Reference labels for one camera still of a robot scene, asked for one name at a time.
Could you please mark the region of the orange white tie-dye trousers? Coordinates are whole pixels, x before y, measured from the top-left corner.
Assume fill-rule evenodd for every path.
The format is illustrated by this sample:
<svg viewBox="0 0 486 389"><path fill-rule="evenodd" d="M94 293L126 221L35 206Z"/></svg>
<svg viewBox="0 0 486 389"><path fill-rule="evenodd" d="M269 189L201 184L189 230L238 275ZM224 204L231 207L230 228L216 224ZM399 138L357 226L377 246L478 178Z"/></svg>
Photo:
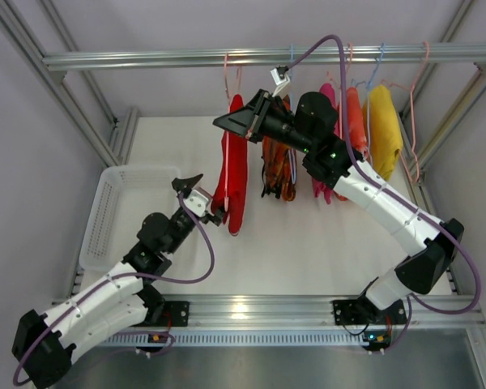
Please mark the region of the orange white tie-dye trousers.
<svg viewBox="0 0 486 389"><path fill-rule="evenodd" d="M356 87L346 90L347 124L352 147L366 160L369 156L368 140L365 133L364 119L360 107L359 93Z"/></svg>

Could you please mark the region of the aluminium hanging rail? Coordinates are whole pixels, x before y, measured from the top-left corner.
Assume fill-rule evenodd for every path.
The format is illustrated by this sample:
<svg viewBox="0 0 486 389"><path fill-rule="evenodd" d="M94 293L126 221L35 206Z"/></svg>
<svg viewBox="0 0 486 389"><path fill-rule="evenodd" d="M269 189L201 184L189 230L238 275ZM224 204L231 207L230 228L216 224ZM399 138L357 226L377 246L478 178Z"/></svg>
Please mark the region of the aluminium hanging rail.
<svg viewBox="0 0 486 389"><path fill-rule="evenodd" d="M174 49L143 52L49 53L42 62L51 71L95 71L135 68L182 68L214 66L287 66L306 48ZM472 62L486 64L486 43L425 43L346 47L353 65L381 63Z"/></svg>

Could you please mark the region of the pink hanger with red trousers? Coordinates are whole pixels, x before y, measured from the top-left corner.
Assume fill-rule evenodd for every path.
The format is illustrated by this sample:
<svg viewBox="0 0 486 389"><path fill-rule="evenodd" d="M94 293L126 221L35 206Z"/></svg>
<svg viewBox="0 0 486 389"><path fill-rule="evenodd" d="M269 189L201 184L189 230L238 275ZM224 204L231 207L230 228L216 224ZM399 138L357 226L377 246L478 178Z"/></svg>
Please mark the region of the pink hanger with red trousers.
<svg viewBox="0 0 486 389"><path fill-rule="evenodd" d="M228 60L229 60L229 53L226 53L224 55L224 87L225 87L225 95L227 98L227 103L228 103L228 110L227 112L230 113L230 107L233 99L233 95L231 94L232 88L234 89L234 92L238 94L241 90L241 76L242 76L242 66L238 66L236 69L236 75L234 79L234 83L232 88L229 86L228 82ZM228 210L228 205L229 205L229 196L228 196L228 171L229 171L229 136L227 136L225 140L225 146L224 146L224 151L225 151L225 162L224 162L224 167L225 167L225 173L224 173L224 208L227 211Z"/></svg>

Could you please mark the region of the yellow trousers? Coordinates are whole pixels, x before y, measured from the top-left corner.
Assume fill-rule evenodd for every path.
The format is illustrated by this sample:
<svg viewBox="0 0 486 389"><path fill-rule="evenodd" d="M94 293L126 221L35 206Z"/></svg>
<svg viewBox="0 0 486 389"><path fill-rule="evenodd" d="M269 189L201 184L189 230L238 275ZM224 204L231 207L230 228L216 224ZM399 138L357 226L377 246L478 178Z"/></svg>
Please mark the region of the yellow trousers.
<svg viewBox="0 0 486 389"><path fill-rule="evenodd" d="M370 91L362 114L373 169L389 181L399 161L403 138L392 95L385 85Z"/></svg>

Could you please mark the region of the white plastic perforated basket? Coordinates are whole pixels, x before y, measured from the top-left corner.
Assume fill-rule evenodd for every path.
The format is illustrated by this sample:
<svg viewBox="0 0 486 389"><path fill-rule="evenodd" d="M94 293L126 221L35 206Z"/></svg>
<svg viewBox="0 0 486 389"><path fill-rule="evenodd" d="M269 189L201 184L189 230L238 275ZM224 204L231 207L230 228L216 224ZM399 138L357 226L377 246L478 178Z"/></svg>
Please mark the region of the white plastic perforated basket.
<svg viewBox="0 0 486 389"><path fill-rule="evenodd" d="M172 165L122 165L100 176L88 218L79 265L106 273L137 243L143 220L159 212L170 217L177 209L172 180L181 171Z"/></svg>

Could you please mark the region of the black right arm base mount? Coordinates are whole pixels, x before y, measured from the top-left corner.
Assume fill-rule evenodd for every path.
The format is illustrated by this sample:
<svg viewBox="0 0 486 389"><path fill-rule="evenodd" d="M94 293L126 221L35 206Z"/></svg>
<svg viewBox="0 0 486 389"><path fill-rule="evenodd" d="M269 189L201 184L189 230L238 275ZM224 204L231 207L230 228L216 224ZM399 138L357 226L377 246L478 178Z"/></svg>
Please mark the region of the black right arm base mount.
<svg viewBox="0 0 486 389"><path fill-rule="evenodd" d="M333 300L331 304L337 326L368 325L375 322L376 308L368 300L340 299Z"/></svg>

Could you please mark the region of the aluminium frame post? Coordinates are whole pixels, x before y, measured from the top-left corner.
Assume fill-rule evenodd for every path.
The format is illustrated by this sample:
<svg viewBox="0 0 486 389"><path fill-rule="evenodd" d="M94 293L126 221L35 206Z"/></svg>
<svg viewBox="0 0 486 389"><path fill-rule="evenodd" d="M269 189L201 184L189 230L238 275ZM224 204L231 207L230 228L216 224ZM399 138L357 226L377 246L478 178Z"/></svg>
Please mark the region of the aluminium frame post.
<svg viewBox="0 0 486 389"><path fill-rule="evenodd" d="M119 165L119 160L114 155L112 148L92 125L79 102L73 96L64 81L65 75L62 72L50 71L48 66L44 64L44 48L11 1L0 1L0 30L41 81L66 118L92 146L102 162L108 167Z"/></svg>

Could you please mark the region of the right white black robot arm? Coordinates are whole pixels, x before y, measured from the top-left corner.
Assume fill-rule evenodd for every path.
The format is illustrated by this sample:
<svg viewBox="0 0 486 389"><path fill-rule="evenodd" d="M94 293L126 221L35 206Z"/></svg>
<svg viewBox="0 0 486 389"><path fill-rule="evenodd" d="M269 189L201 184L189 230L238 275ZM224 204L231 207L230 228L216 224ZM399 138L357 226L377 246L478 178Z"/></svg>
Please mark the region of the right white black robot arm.
<svg viewBox="0 0 486 389"><path fill-rule="evenodd" d="M265 90L214 126L252 143L276 140L305 154L307 173L365 210L400 244L406 258L373 280L354 301L367 322L393 304L417 293L428 294L454 260L464 232L456 219L444 222L420 210L381 177L334 133L339 114L320 92L301 96L295 112Z"/></svg>

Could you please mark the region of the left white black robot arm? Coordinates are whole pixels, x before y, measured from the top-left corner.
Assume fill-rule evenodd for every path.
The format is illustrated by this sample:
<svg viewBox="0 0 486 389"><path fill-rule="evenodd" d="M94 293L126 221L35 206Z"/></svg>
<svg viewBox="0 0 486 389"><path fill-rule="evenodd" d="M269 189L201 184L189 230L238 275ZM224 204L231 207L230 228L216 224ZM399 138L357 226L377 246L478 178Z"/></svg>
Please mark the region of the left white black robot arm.
<svg viewBox="0 0 486 389"><path fill-rule="evenodd" d="M178 209L170 217L146 216L136 244L95 283L41 314L29 310L21 317L11 349L18 362L15 387L49 388L110 336L159 322L165 300L154 282L182 284L164 274L172 256L194 230L202 232L205 224L219 225L224 218L223 210L210 211L212 197L200 187L202 178L175 178Z"/></svg>

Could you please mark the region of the magenta trousers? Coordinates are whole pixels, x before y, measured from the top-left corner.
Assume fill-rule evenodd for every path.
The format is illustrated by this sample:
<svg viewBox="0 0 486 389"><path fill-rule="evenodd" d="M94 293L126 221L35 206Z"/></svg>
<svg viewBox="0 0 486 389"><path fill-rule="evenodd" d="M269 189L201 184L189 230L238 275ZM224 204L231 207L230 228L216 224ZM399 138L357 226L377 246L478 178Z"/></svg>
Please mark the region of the magenta trousers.
<svg viewBox="0 0 486 389"><path fill-rule="evenodd" d="M335 90L332 85L330 83L324 83L320 87L319 92L330 100L331 107L337 111L337 114L339 114L339 106L337 104ZM339 122L340 118L338 118L337 122L335 123L334 133L340 137L341 131L339 127ZM326 186L324 183L317 181L315 178L312 179L312 188L315 198L318 198L320 195L322 195L326 204L331 204L333 196L333 190L331 188Z"/></svg>

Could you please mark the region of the blue hanger with yellow trousers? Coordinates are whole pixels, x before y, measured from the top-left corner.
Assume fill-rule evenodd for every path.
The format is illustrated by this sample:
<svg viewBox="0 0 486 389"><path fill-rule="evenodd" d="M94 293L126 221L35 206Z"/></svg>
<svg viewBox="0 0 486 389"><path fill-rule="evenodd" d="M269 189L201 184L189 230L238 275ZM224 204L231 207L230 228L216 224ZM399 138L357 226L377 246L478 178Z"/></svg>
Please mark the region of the blue hanger with yellow trousers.
<svg viewBox="0 0 486 389"><path fill-rule="evenodd" d="M370 130L370 93L373 89L373 83L375 79L377 78L377 73L378 70L383 62L383 59L385 57L386 53L386 43L382 42L380 45L380 53L377 59L375 60L375 67L367 81L354 81L352 80L352 86L355 88L358 88L359 86L364 86L365 87L365 108L366 108L366 113L365 113L365 134L367 135L367 141L368 141L368 146L367 146L367 158L370 163L373 162L373 158L371 156L371 151L370 147L372 146L372 136L371 136L371 130Z"/></svg>

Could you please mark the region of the orange black patterned trousers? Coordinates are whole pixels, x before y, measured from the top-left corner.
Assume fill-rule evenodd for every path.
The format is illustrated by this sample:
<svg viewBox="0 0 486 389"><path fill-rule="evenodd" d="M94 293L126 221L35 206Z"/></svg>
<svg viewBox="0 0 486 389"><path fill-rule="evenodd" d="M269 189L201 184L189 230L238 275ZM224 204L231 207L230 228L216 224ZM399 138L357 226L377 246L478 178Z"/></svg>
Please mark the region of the orange black patterned trousers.
<svg viewBox="0 0 486 389"><path fill-rule="evenodd" d="M288 145L264 137L262 140L261 196L274 195L291 202L296 197L296 152Z"/></svg>

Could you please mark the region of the red trousers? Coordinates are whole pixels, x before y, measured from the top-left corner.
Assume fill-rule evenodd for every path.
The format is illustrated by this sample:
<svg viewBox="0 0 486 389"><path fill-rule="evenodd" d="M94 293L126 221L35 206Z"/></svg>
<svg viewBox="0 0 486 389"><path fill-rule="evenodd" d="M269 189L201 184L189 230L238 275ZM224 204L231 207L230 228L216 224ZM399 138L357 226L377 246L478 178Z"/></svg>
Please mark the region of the red trousers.
<svg viewBox="0 0 486 389"><path fill-rule="evenodd" d="M225 173L225 140L229 136L229 171L228 171L228 210L224 208L224 173ZM214 213L218 208L226 212L224 224L228 225L228 231L236 236L243 223L245 201L248 183L248 147L247 141L237 135L225 131L221 139L223 162L220 171L220 179L213 195L211 211Z"/></svg>

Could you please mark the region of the empty pink hanger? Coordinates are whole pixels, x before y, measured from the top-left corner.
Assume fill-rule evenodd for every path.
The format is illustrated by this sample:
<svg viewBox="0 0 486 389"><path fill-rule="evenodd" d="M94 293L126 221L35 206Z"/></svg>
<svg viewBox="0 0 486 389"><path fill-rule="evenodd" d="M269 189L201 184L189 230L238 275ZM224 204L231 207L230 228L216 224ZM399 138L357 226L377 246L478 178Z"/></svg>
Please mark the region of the empty pink hanger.
<svg viewBox="0 0 486 389"><path fill-rule="evenodd" d="M420 77L424 72L425 67L428 65L428 58L430 55L430 44L427 41L422 42L424 48L425 48L425 54L424 54L424 59L422 63L420 64L420 68L418 72L416 73L415 78L413 79L411 85L408 86L403 86L398 83L390 82L386 79L383 79L381 81L381 84L385 85L388 88L399 88L404 91L407 91L409 93L409 114L410 114L410 119L411 119L411 148L410 152L413 158L414 162L414 172L412 173L411 170L408 168L408 164L406 162L406 159L404 156L400 156L402 165L404 167L405 173L408 175L409 181L412 184L418 183L420 180L420 163L419 163L419 157L417 156L416 153L416 115L415 115L415 89L416 86L419 83Z"/></svg>

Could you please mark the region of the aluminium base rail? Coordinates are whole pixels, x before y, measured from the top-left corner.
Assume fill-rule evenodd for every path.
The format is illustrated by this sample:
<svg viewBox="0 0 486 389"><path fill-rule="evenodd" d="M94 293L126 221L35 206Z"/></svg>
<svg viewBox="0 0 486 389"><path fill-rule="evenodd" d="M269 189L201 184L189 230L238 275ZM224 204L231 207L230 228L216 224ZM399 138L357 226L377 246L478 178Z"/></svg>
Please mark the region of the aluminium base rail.
<svg viewBox="0 0 486 389"><path fill-rule="evenodd" d="M349 296L229 296L229 295L165 295L160 301L188 301L190 330L313 330L357 329L365 325L347 327L335 324L331 302L354 299ZM375 319L373 326L386 325L389 317L395 327L408 324L415 329L450 329L479 327L485 324L480 307L466 313L460 307L469 302L468 296L427 296L420 300L398 302ZM79 302L73 297L47 313L48 323L55 323L60 332L75 330L89 332L97 324L107 324L115 331L142 323L146 307L138 295L122 301L100 302L89 297Z"/></svg>

